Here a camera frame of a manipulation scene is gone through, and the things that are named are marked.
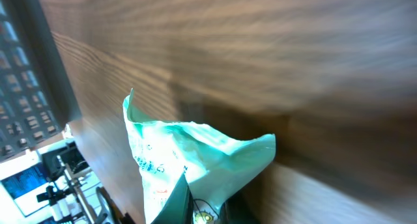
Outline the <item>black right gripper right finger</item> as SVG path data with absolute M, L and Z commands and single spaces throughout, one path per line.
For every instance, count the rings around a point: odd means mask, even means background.
M 222 224 L 260 224 L 239 191 L 224 202 L 221 208 Z

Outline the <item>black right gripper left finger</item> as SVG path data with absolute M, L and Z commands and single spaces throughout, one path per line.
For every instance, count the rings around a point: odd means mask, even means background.
M 182 175 L 162 211 L 152 224 L 191 224 L 193 198 L 185 175 Z

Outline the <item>mint green wipes pack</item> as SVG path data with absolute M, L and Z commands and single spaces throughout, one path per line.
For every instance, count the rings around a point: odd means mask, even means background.
M 150 118 L 123 101 L 128 142 L 141 175 L 146 223 L 162 211 L 185 175 L 193 198 L 192 223 L 222 223 L 228 198 L 262 172 L 276 154 L 276 137 L 233 139 L 208 124 Z

